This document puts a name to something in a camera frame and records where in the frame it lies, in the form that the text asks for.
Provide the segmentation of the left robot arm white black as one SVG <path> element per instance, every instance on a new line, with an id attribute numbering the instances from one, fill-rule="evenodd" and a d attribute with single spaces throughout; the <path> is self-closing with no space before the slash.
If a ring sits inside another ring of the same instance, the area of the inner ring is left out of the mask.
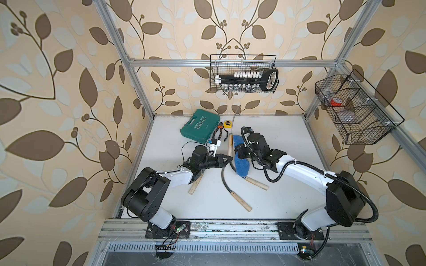
<path id="1" fill-rule="evenodd" d="M 177 170 L 158 172 L 151 167 L 142 169 L 124 192 L 121 204 L 144 222 L 150 222 L 162 230 L 172 229 L 175 227 L 175 217 L 162 208 L 167 190 L 192 184 L 201 178 L 205 170 L 224 168 L 232 160 L 232 156 L 217 154 L 205 145 L 198 145 Z"/>

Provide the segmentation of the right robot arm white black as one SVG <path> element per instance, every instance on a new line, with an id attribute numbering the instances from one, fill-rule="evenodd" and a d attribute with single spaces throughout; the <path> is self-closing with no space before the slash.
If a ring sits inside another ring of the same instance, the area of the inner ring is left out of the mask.
<path id="1" fill-rule="evenodd" d="M 323 195 L 320 205 L 302 211 L 295 219 L 293 228 L 299 237 L 304 238 L 322 227 L 351 227 L 355 222 L 377 220 L 375 205 L 350 173 L 325 171 L 284 151 L 271 149 L 264 136 L 249 127 L 243 127 L 240 135 L 234 135 L 233 142 L 237 174 L 246 176 L 252 161 L 258 163 L 258 169 L 271 184 L 288 176 Z"/>

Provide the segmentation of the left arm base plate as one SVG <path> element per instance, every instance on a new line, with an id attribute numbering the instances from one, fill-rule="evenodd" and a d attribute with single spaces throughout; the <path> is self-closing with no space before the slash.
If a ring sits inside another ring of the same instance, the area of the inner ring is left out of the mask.
<path id="1" fill-rule="evenodd" d="M 188 239 L 190 236 L 191 222 L 189 221 L 174 221 L 166 228 L 161 229 L 158 226 L 148 222 L 145 233 L 146 239 L 167 239 L 168 237 L 179 235 L 180 238 Z"/>

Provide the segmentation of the blue microfiber rag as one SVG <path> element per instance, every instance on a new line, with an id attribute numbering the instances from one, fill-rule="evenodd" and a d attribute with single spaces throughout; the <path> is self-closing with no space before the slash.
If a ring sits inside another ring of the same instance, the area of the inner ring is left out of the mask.
<path id="1" fill-rule="evenodd" d="M 233 136 L 234 141 L 234 151 L 235 151 L 235 158 L 234 158 L 234 167 L 235 172 L 245 178 L 250 169 L 250 164 L 245 157 L 245 144 L 243 141 L 243 138 L 240 135 L 234 135 Z"/>

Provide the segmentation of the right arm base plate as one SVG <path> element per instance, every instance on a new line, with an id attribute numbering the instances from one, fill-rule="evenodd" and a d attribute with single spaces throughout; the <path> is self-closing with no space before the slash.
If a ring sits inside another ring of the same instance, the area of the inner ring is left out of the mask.
<path id="1" fill-rule="evenodd" d="M 325 235 L 320 229 L 310 231 L 302 224 L 295 226 L 293 222 L 278 222 L 276 226 L 280 240 L 319 241 L 325 239 Z"/>

